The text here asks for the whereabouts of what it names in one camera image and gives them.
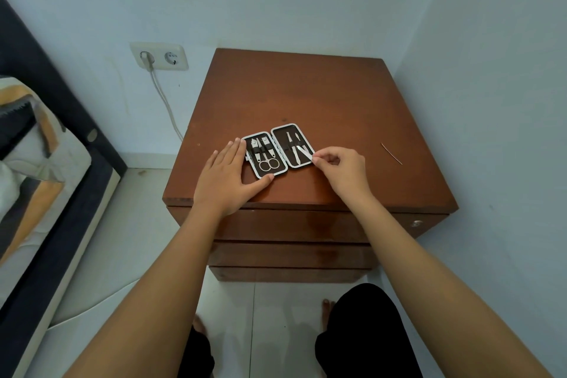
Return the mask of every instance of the open case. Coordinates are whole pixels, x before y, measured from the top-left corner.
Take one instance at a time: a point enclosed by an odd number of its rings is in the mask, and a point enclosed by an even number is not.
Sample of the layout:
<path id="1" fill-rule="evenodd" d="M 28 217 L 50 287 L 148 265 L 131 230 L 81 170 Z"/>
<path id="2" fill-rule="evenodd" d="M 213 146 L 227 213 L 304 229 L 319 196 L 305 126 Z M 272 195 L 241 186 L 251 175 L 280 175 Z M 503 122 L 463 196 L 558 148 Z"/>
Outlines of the open case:
<path id="1" fill-rule="evenodd" d="M 280 175 L 288 167 L 297 169 L 311 163 L 313 147 L 295 123 L 274 127 L 270 133 L 258 132 L 246 139 L 246 160 L 259 178 L 265 174 Z"/>

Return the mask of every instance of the tile floor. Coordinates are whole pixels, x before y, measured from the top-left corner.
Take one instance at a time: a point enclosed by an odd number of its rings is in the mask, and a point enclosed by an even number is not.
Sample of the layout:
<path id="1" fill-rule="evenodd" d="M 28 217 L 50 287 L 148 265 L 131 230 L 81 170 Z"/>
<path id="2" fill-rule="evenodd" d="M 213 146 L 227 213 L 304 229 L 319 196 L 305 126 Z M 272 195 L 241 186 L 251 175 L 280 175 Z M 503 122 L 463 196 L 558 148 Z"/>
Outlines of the tile floor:
<path id="1" fill-rule="evenodd" d="M 161 201 L 169 170 L 129 169 L 32 361 L 27 378 L 59 378 L 173 237 Z M 216 378 L 319 378 L 323 298 L 354 284 L 220 283 L 207 270 L 197 313 Z"/>

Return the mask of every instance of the person's left arm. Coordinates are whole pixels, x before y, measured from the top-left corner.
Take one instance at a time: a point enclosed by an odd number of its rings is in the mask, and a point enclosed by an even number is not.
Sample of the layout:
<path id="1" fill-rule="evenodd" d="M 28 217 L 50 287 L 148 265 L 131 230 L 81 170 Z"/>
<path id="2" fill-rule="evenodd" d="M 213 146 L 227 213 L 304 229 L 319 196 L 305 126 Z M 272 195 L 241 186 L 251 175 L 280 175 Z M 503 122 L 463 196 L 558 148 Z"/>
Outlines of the person's left arm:
<path id="1" fill-rule="evenodd" d="M 242 184 L 245 153 L 237 138 L 210 156 L 189 216 L 65 378 L 177 376 L 218 223 L 273 180 Z"/>

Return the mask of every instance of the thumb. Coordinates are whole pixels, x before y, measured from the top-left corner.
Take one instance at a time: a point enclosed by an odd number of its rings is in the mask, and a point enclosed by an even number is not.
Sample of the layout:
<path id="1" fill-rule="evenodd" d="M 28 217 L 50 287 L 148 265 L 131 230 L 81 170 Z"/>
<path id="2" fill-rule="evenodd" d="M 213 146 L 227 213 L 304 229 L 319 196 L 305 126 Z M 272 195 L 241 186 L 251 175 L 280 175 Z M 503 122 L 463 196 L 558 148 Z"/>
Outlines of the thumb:
<path id="1" fill-rule="evenodd" d="M 273 181 L 273 179 L 274 179 L 274 174 L 269 173 L 269 174 L 261 177 L 256 182 L 253 182 L 251 184 L 246 184 L 245 185 L 246 200 L 249 200 L 250 198 L 257 195 L 260 191 L 262 191 L 263 189 L 268 187 L 270 185 L 270 183 Z"/>
<path id="2" fill-rule="evenodd" d="M 333 169 L 333 165 L 321 157 L 313 157 L 313 164 L 317 166 L 327 177 L 329 176 L 329 172 Z"/>

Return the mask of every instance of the outlet plate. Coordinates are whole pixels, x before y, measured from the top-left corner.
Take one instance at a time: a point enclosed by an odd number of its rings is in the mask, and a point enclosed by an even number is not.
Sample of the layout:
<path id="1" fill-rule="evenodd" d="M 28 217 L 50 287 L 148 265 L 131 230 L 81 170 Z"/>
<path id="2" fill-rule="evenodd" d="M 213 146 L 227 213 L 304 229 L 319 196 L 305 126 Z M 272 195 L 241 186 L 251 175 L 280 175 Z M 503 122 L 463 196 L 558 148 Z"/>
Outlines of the outlet plate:
<path id="1" fill-rule="evenodd" d="M 163 42 L 131 42 L 130 49 L 136 63 L 145 69 L 140 53 L 147 51 L 154 57 L 154 69 L 163 71 L 186 71 L 189 69 L 185 50 L 181 45 Z"/>

